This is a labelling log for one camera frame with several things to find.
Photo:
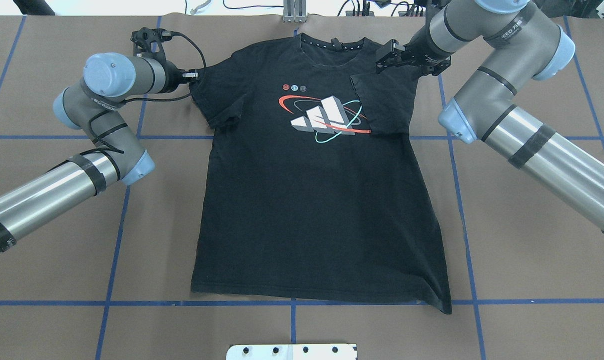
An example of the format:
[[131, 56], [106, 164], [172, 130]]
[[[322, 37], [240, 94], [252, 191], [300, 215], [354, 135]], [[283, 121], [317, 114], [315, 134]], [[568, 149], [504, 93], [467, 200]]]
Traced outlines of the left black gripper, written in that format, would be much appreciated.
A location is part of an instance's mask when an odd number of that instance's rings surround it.
[[170, 61], [165, 62], [162, 67], [165, 71], [165, 85], [162, 87], [162, 93], [173, 92], [179, 85], [191, 84], [200, 80], [200, 71], [197, 69], [179, 69]]

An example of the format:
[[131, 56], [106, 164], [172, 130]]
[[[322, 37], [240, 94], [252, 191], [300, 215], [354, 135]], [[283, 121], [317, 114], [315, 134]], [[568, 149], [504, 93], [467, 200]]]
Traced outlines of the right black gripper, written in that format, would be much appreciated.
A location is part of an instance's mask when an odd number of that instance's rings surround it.
[[422, 76], [438, 76], [452, 64], [452, 57], [438, 59], [425, 45], [400, 45], [391, 39], [376, 50], [376, 73], [387, 68], [411, 66], [420, 70]]

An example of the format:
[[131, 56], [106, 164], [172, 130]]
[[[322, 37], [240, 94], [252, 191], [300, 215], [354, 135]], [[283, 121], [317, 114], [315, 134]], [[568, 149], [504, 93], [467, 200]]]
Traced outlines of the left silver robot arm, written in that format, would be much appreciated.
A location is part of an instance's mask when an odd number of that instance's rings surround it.
[[48, 170], [0, 196], [0, 253], [113, 184], [131, 185], [154, 171], [149, 151], [120, 111], [202, 74], [180, 69], [160, 54], [91, 55], [80, 80], [53, 103], [59, 121], [80, 130], [88, 147], [60, 155]]

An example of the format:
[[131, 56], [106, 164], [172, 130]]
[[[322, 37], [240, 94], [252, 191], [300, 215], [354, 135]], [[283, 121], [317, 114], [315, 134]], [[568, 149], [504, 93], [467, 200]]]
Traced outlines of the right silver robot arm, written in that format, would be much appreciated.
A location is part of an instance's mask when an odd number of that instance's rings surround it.
[[530, 80], [548, 80], [575, 55], [569, 35], [534, 2], [451, 0], [428, 7], [409, 43], [391, 39], [377, 51], [376, 71], [412, 66], [439, 75], [477, 38], [492, 53], [444, 105], [439, 124], [467, 144], [484, 142], [604, 234], [603, 162], [514, 102]]

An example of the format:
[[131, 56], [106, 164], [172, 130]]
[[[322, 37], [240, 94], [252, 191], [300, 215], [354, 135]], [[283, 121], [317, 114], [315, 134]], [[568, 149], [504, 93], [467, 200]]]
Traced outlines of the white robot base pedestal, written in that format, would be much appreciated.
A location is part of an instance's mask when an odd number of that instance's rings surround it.
[[238, 344], [229, 347], [227, 360], [357, 360], [355, 344]]

